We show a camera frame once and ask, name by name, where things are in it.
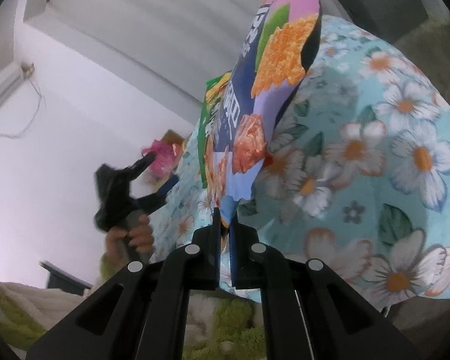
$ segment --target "wire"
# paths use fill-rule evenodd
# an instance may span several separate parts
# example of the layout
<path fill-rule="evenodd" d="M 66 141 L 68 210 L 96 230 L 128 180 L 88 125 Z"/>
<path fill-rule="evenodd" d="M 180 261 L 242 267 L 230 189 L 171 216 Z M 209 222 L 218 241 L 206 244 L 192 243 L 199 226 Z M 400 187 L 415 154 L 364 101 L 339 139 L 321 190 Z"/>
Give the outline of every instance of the wire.
<path fill-rule="evenodd" d="M 43 101 L 43 104 L 45 105 L 45 107 L 47 107 L 47 103 L 45 102 L 45 97 L 42 95 L 40 86 L 38 86 L 38 84 L 37 84 L 37 86 L 38 86 L 38 89 L 37 89 L 35 84 L 31 81 L 30 77 L 27 78 L 27 80 L 30 82 L 31 86 L 34 88 L 35 92 L 38 95 L 38 103 L 37 103 L 37 108 L 35 109 L 35 113 L 31 117 L 31 119 L 27 123 L 27 125 L 18 134 L 0 134 L 0 138 L 8 138 L 8 139 L 13 139 L 13 140 L 22 138 L 29 131 L 30 127 L 32 126 L 32 123 L 35 121 L 35 118 L 38 115 L 38 111 L 40 110 L 40 104 L 42 103 L 42 101 Z"/>

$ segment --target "pink object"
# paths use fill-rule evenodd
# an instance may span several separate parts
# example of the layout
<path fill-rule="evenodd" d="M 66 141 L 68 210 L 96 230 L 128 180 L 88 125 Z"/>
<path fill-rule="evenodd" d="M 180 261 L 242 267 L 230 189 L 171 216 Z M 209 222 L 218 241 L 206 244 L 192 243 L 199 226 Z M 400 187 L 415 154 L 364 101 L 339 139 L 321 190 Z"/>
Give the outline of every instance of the pink object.
<path fill-rule="evenodd" d="M 142 155 L 155 152 L 155 160 L 148 167 L 149 172 L 157 179 L 168 176 L 175 167 L 176 154 L 174 149 L 165 142 L 154 139 L 150 147 L 142 149 Z"/>

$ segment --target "silver screw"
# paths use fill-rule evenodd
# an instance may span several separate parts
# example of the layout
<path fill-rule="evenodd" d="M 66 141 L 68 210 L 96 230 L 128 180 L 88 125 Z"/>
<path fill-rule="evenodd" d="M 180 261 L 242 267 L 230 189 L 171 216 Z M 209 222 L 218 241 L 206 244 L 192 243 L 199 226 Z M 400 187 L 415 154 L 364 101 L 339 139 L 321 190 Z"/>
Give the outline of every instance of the silver screw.
<path fill-rule="evenodd" d="M 252 245 L 252 251 L 255 253 L 264 253 L 267 247 L 264 244 L 256 243 Z"/>
<path fill-rule="evenodd" d="M 197 254 L 198 252 L 200 252 L 200 246 L 195 244 L 190 244 L 185 248 L 186 254 Z"/>
<path fill-rule="evenodd" d="M 143 268 L 143 264 L 140 261 L 132 261 L 127 266 L 130 272 L 140 272 Z"/>
<path fill-rule="evenodd" d="M 308 262 L 308 268 L 312 269 L 312 271 L 319 271 L 323 268 L 323 263 L 319 259 L 311 259 Z"/>

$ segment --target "floral tablecloth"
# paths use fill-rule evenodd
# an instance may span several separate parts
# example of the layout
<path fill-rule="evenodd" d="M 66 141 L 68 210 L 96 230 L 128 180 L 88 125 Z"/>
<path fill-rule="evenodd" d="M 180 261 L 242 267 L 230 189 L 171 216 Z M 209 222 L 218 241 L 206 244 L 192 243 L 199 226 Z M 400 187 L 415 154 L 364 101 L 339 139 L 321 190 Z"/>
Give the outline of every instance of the floral tablecloth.
<path fill-rule="evenodd" d="M 154 214 L 165 258 L 211 222 L 197 128 Z M 297 261 L 319 258 L 377 307 L 450 298 L 450 107 L 397 49 L 324 16 L 319 54 L 279 122 L 240 222 Z M 227 247 L 221 287 L 234 290 Z"/>

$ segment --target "hand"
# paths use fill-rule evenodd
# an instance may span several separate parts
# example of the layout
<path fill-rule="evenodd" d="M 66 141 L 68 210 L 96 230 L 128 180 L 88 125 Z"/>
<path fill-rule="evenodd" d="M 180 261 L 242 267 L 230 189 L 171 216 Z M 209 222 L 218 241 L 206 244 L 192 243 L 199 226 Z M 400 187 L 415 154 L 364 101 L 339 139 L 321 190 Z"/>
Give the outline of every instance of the hand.
<path fill-rule="evenodd" d="M 123 253 L 123 248 L 119 245 L 121 239 L 127 235 L 131 238 L 130 246 L 135 246 L 138 253 L 153 253 L 154 237 L 153 229 L 150 226 L 148 216 L 139 217 L 139 225 L 130 232 L 119 227 L 111 228 L 105 237 L 105 248 L 110 264 L 117 268 L 123 268 L 128 264 L 128 256 Z"/>

